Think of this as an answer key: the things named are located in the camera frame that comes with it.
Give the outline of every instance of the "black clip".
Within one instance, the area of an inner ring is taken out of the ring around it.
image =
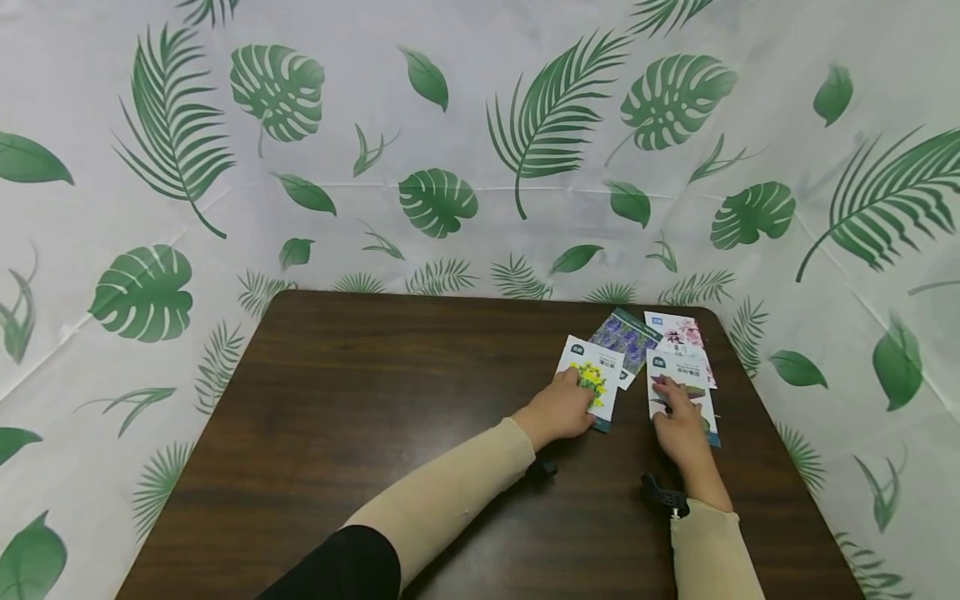
[[[686,504],[686,494],[661,488],[653,473],[643,473],[640,476],[640,483],[643,486],[643,495],[651,502],[670,509],[673,518],[683,518],[690,514],[690,507]]]
[[[557,474],[557,466],[553,461],[538,456],[534,464],[528,467],[527,474],[533,475],[539,481],[546,481]]]

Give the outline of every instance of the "leaf-print fabric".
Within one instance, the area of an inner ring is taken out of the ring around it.
[[[295,290],[704,306],[865,596],[956,595],[960,6],[41,4],[0,2],[0,553],[46,514],[50,600],[119,589]]]

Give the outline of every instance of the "person's left hand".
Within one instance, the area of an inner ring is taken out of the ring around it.
[[[530,438],[534,451],[561,438],[575,438],[593,425],[587,412],[593,392],[581,388],[574,367],[558,372],[530,403],[516,411],[514,422]]]

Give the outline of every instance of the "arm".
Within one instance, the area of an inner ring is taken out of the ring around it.
[[[666,397],[669,416],[654,416],[657,438],[677,464],[690,514],[670,523],[678,600],[762,600],[740,518],[701,427],[700,405],[672,379],[654,389]]]
[[[487,504],[512,486],[535,453],[593,424],[592,394],[568,369],[530,404],[394,483],[351,516],[259,600],[393,600]]]

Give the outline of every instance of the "green leaf print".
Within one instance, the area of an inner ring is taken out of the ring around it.
[[[507,129],[499,97],[493,99],[493,117],[487,105],[493,148],[503,164],[516,174],[514,200],[521,219],[527,215],[520,202],[520,180],[579,169],[583,158],[579,147],[586,142],[585,134],[593,131],[592,124],[603,120],[588,103],[610,97],[601,90],[616,78],[604,72],[623,64],[627,54],[621,51],[631,39],[613,37],[613,32],[607,32],[594,43],[597,33],[587,39],[581,37],[543,67],[519,106],[516,100],[523,77],[516,81]]]
[[[181,288],[192,276],[186,256],[170,246],[134,248],[100,277],[87,312],[123,338],[174,340],[190,326],[193,297]]]
[[[747,298],[740,304],[733,318],[733,326],[730,329],[730,341],[736,355],[740,358],[747,376],[753,379],[760,370],[760,350],[758,348],[760,339],[763,337],[763,325],[770,316],[768,313],[761,313],[760,308],[763,302],[754,306],[750,298]]]
[[[407,76],[410,78],[410,85],[420,96],[446,112],[449,93],[441,70],[423,52],[403,46],[397,46],[397,49],[407,59]]]
[[[247,270],[245,277],[239,276],[238,279],[243,285],[243,291],[240,292],[237,301],[247,311],[247,314],[255,319],[263,319],[263,315],[270,306],[270,300],[273,300],[274,296],[284,290],[297,289],[295,281],[274,279],[262,273],[255,273],[250,269]]]
[[[693,183],[696,180],[701,180],[703,178],[710,177],[711,175],[716,175],[726,171],[727,169],[734,166],[737,162],[741,160],[747,160],[748,158],[753,158],[760,154],[760,152],[753,153],[749,156],[744,156],[747,154],[747,149],[744,148],[733,158],[721,159],[720,153],[723,152],[723,140],[724,134],[720,134],[720,139],[717,140],[717,145],[713,147],[713,152],[710,153],[710,156],[707,157],[707,160],[703,162],[697,170],[693,172],[693,175],[690,176],[690,181],[688,183]]]
[[[8,273],[16,282],[17,294],[16,300],[11,306],[0,302],[0,329],[3,330],[3,345],[7,354],[13,359],[13,362],[19,365],[23,362],[23,356],[27,352],[27,345],[30,344],[30,338],[34,334],[34,325],[36,324],[36,307],[34,306],[34,292],[30,289],[30,284],[36,275],[38,264],[36,247],[34,250],[34,267],[26,277],[22,276],[13,269],[8,269]]]
[[[290,197],[290,200],[319,212],[329,212],[334,217],[337,216],[337,207],[330,200],[329,195],[322,190],[316,183],[297,177],[296,175],[272,173],[274,177],[280,180],[283,190]]]
[[[713,0],[641,0],[634,4],[636,12],[630,16],[638,17],[638,21],[630,28],[631,34],[640,34],[646,31],[653,37],[666,22],[673,17],[669,34],[677,25],[682,28],[697,13],[710,5]]]
[[[313,242],[301,237],[292,237],[284,242],[280,249],[280,270],[286,271],[288,267],[310,262],[310,245]]]
[[[856,456],[853,459],[860,466],[860,470],[863,471],[863,476],[867,478],[867,485],[870,486],[870,493],[874,497],[874,521],[882,534],[887,530],[890,521],[893,520],[894,514],[897,512],[897,508],[900,506],[900,494],[902,492],[900,476],[906,469],[906,445],[903,447],[903,463],[900,468],[894,467],[893,461],[889,458],[886,459],[887,467],[890,469],[890,481],[882,485],[863,461]]]
[[[66,566],[66,546],[46,524],[47,511],[13,536],[0,554],[0,598],[44,600]]]
[[[610,188],[610,208],[624,219],[636,221],[647,227],[650,223],[650,199],[626,181],[604,181]]]
[[[240,362],[246,338],[239,333],[240,325],[230,332],[227,322],[220,321],[204,344],[204,356],[197,365],[200,374],[197,375],[194,390],[198,397],[197,410],[205,415],[213,414]]]
[[[717,250],[754,244],[760,232],[772,240],[782,237],[793,220],[797,201],[790,188],[776,181],[758,183],[729,196],[713,217],[710,241]]]
[[[0,427],[0,467],[23,449],[23,446],[37,442],[43,442],[43,438],[33,431],[16,427]]]
[[[736,277],[726,269],[710,271],[709,273],[695,273],[660,292],[657,303],[671,306],[692,306],[708,300],[720,302],[722,301],[721,295],[732,299],[724,286],[734,281],[736,281]]]
[[[945,286],[948,286],[948,285],[960,285],[960,280],[954,280],[954,281],[936,281],[936,282],[934,282],[934,283],[927,283],[927,284],[925,284],[925,285],[920,285],[920,286],[917,286],[917,287],[913,288],[912,290],[907,291],[906,295],[907,295],[907,296],[914,296],[914,295],[916,295],[916,294],[920,294],[921,292],[925,292],[926,290],[935,290],[935,289],[937,289],[938,287],[945,287]]]
[[[553,266],[550,267],[549,275],[553,275],[555,273],[573,273],[574,271],[580,271],[587,266],[587,263],[590,262],[590,259],[593,258],[593,255],[597,254],[601,250],[603,250],[603,246],[596,246],[595,244],[574,246],[573,248],[570,248],[561,254],[557,260],[553,261]]]
[[[783,445],[786,446],[786,451],[807,488],[813,493],[821,491],[824,488],[824,475],[827,474],[823,459],[796,429],[777,423],[777,432],[780,433]]]
[[[353,294],[383,294],[387,291],[383,281],[369,273],[351,273],[337,279],[333,284],[334,292]]]
[[[850,79],[850,71],[845,66],[832,64],[827,80],[813,99],[813,109],[827,120],[826,127],[829,127],[844,113],[852,97],[853,81]]]
[[[357,219],[357,221],[359,221],[360,223],[364,224],[364,226],[365,226],[367,229],[370,230],[370,231],[367,231],[366,233],[364,233],[364,235],[369,235],[369,236],[372,237],[374,240],[376,240],[376,246],[365,246],[365,247],[362,248],[361,250],[369,250],[369,251],[373,251],[373,252],[383,252],[384,254],[387,254],[387,255],[389,255],[389,256],[392,256],[393,258],[396,258],[396,259],[398,259],[398,260],[406,260],[406,258],[403,257],[403,253],[400,252],[400,248],[398,248],[397,246],[395,246],[393,242],[391,242],[391,241],[388,240],[387,238],[383,237],[382,235],[380,235],[379,233],[377,233],[376,231],[374,231],[373,228],[370,227],[370,226],[367,224],[367,222],[364,221],[363,219]]]
[[[500,290],[504,298],[514,300],[550,300],[553,287],[534,275],[534,268],[521,256],[514,261],[511,253],[506,265],[493,263],[491,267],[493,285]]]
[[[896,573],[884,570],[886,563],[873,550],[850,541],[850,534],[841,531],[834,535],[837,545],[843,552],[853,577],[856,579],[866,600],[910,600],[912,591],[904,591],[903,578]]]
[[[359,177],[367,169],[370,169],[376,162],[383,156],[383,150],[387,146],[393,144],[398,137],[400,137],[400,131],[397,130],[394,138],[389,142],[383,141],[383,133],[380,134],[380,145],[376,149],[371,150],[367,147],[367,137],[363,134],[363,130],[360,129],[360,126],[356,123],[353,124],[353,127],[357,130],[357,139],[360,142],[360,156],[357,157],[356,161],[353,163],[353,176]]]
[[[890,401],[887,411],[903,408],[924,383],[924,362],[917,336],[890,311],[890,327],[874,347],[874,371]]]
[[[208,18],[210,27],[217,26],[217,9],[220,9],[220,22],[227,24],[227,11],[230,18],[233,18],[233,10],[237,8],[240,0],[183,0],[177,4],[177,8],[186,7],[190,13],[183,19],[187,25],[200,25]]]
[[[195,35],[186,29],[168,34],[164,27],[156,47],[149,30],[146,42],[137,42],[131,92],[139,128],[122,101],[120,106],[141,154],[123,142],[123,152],[113,150],[157,194],[190,203],[204,227],[226,238],[197,208],[210,185],[236,162],[220,141],[227,136],[217,133],[223,112],[194,98],[214,90],[191,84],[209,73],[190,69],[204,56],[201,46],[190,45]]]
[[[133,493],[133,523],[137,541],[142,541],[156,525],[163,505],[193,453],[194,444],[173,443],[159,450],[143,466],[143,474]]]
[[[407,294],[422,296],[442,296],[448,292],[459,292],[473,287],[475,276],[467,275],[470,263],[466,260],[444,260],[428,262],[417,269],[414,276],[406,281]]]
[[[14,183],[66,181],[73,176],[54,153],[16,133],[0,132],[0,180]]]
[[[806,253],[797,272],[798,282],[814,251],[827,238],[881,272],[883,263],[893,265],[894,257],[900,256],[894,246],[898,240],[920,251],[909,236],[911,229],[930,239],[936,239],[930,224],[949,234],[956,232],[944,192],[960,192],[960,129],[934,135],[889,159],[916,131],[873,163],[868,160],[878,139],[869,147],[866,143],[860,146],[837,182],[829,228]]]
[[[426,169],[399,184],[400,205],[411,225],[444,239],[460,230],[460,219],[477,213],[477,196],[469,183],[443,169]]]
[[[257,155],[263,158],[263,133],[278,142],[294,142],[316,133],[323,117],[324,68],[286,46],[252,44],[230,55],[233,101],[260,122]]]
[[[605,283],[584,297],[584,302],[631,304],[636,300],[636,286],[628,283]]]
[[[829,389],[824,374],[817,369],[813,362],[793,350],[781,350],[770,357],[770,362],[783,381],[792,386],[802,388],[811,385],[822,385]]]
[[[670,245],[666,243],[666,236],[663,235],[663,231],[660,232],[660,239],[654,244],[660,244],[660,251],[652,254],[647,254],[646,258],[653,258],[663,263],[663,266],[666,267],[667,271],[671,273],[677,273],[677,256],[674,255],[673,249],[670,248]]]
[[[633,130],[604,166],[631,137],[642,150],[683,144],[704,126],[735,84],[736,73],[714,57],[678,54],[653,62],[620,106],[623,122]]]
[[[133,424],[133,421],[140,416],[140,413],[172,396],[176,390],[177,388],[144,388],[143,390],[134,390],[133,392],[127,392],[116,398],[103,398],[84,402],[74,409],[73,412],[76,413],[89,404],[106,402],[107,408],[101,413],[105,415],[121,404],[131,404],[132,408],[130,412],[127,414],[127,417],[123,419],[123,423],[120,424],[120,433],[117,434],[117,439],[119,440],[123,437],[124,432]]]

